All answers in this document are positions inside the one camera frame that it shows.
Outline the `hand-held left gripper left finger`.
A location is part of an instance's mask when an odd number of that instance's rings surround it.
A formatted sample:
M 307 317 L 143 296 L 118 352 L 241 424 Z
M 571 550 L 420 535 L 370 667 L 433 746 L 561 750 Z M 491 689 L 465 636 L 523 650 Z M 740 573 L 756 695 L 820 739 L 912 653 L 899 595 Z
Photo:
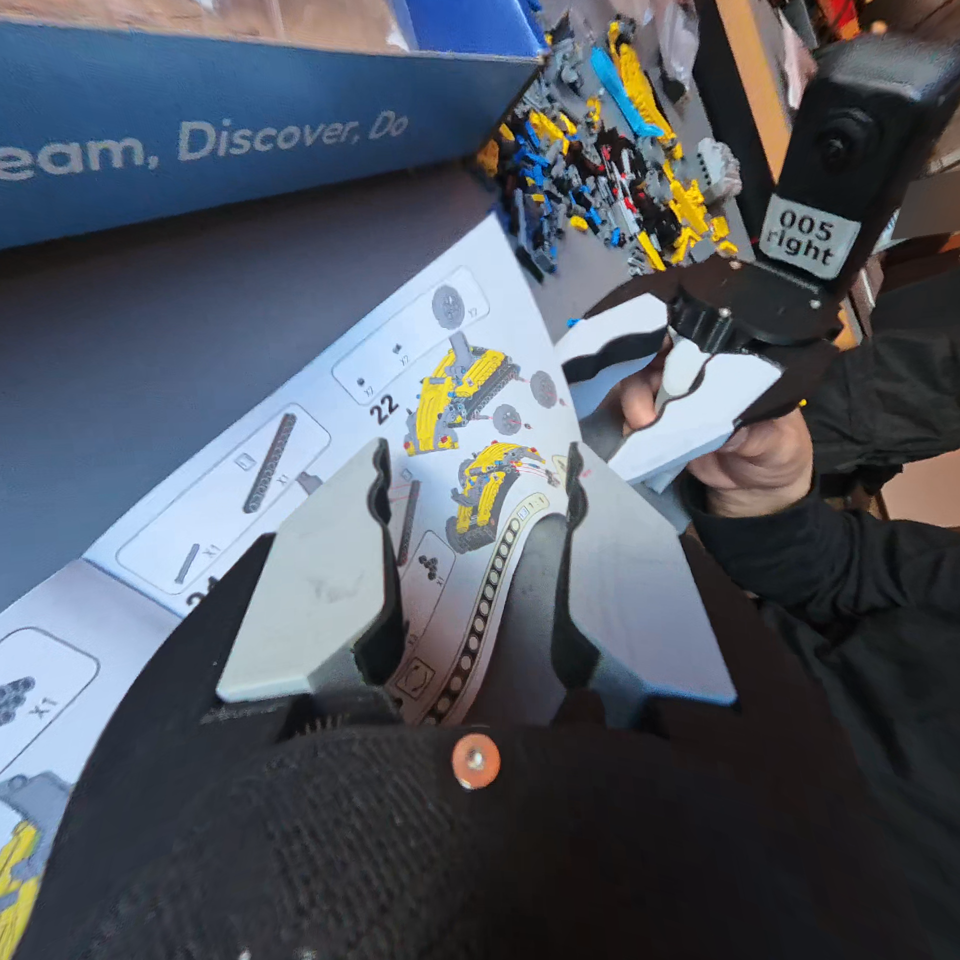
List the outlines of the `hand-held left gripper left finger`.
M 279 525 L 218 683 L 226 703 L 395 706 L 405 649 L 388 441 L 373 439 Z

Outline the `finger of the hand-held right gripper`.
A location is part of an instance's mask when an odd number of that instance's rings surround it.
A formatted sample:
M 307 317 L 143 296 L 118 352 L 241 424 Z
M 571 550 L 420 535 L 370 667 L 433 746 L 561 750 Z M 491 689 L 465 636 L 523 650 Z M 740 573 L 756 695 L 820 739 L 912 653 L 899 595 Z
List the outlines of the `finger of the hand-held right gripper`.
M 614 388 L 653 362 L 668 339 L 668 307 L 642 294 L 580 318 L 554 345 L 579 424 L 591 417 Z
M 664 490 L 689 462 L 718 450 L 783 372 L 751 353 L 707 354 L 697 345 L 673 345 L 655 399 L 655 420 L 626 438 L 608 466 L 628 483 Z

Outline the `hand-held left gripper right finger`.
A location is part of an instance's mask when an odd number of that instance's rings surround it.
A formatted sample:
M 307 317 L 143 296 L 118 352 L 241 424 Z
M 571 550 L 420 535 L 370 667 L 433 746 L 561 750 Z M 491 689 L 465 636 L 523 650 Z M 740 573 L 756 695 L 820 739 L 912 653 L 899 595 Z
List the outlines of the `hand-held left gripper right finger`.
M 738 692 L 675 526 L 581 442 L 570 444 L 553 669 L 630 729 L 651 699 L 727 708 Z

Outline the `instruction booklet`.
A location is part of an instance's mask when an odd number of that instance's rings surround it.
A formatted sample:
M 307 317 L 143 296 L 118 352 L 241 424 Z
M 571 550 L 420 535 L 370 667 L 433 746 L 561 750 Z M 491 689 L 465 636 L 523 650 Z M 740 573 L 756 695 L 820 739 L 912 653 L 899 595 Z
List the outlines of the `instruction booklet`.
M 373 440 L 390 451 L 405 721 L 464 719 L 530 529 L 567 508 L 560 361 L 493 218 L 2 613 L 2 958 L 107 709 L 261 536 Z

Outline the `person's right forearm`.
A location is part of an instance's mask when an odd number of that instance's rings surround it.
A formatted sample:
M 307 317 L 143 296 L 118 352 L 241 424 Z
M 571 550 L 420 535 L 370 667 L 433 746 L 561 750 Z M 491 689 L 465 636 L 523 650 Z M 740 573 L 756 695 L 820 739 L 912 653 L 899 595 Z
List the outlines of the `person's right forearm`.
M 802 409 L 813 486 L 786 510 L 723 518 L 695 510 L 708 553 L 744 591 L 810 624 L 925 609 L 958 619 L 958 533 L 836 510 L 820 481 L 958 450 L 958 319 L 882 328 L 831 361 Z

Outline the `grey desk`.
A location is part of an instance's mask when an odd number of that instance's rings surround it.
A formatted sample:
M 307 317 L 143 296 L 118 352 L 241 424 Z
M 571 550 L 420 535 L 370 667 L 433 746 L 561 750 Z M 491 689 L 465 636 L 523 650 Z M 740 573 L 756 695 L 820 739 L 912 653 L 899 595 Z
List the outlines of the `grey desk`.
M 488 214 L 421 165 L 2 248 L 2 607 Z

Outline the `person's right hand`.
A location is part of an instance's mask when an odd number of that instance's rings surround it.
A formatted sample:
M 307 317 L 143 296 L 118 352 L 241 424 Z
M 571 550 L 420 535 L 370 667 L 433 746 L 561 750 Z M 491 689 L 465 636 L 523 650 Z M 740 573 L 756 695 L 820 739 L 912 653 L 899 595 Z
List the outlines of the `person's right hand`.
M 665 352 L 616 384 L 606 398 L 629 436 L 654 423 Z M 813 486 L 813 443 L 803 410 L 739 428 L 714 451 L 691 461 L 678 496 L 684 510 L 723 519 L 774 515 L 803 500 Z

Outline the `pile of loose brick parts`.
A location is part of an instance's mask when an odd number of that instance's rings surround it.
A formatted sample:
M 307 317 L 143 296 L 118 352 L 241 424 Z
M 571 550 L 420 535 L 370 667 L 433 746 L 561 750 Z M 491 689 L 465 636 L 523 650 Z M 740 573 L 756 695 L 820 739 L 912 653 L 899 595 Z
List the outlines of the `pile of loose brick parts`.
M 555 275 L 569 234 L 623 256 L 630 277 L 738 258 L 726 214 L 738 161 L 710 136 L 684 147 L 643 68 L 637 21 L 617 14 L 596 31 L 574 8 L 550 21 L 528 6 L 545 58 L 474 159 L 528 275 Z

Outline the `blue cardboard box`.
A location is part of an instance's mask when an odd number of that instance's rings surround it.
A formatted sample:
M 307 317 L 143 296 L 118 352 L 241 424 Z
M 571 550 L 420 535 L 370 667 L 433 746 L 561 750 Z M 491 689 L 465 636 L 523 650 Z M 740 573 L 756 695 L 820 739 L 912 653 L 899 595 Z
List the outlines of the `blue cardboard box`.
M 4 250 L 460 158 L 546 59 L 538 2 L 1 8 Z

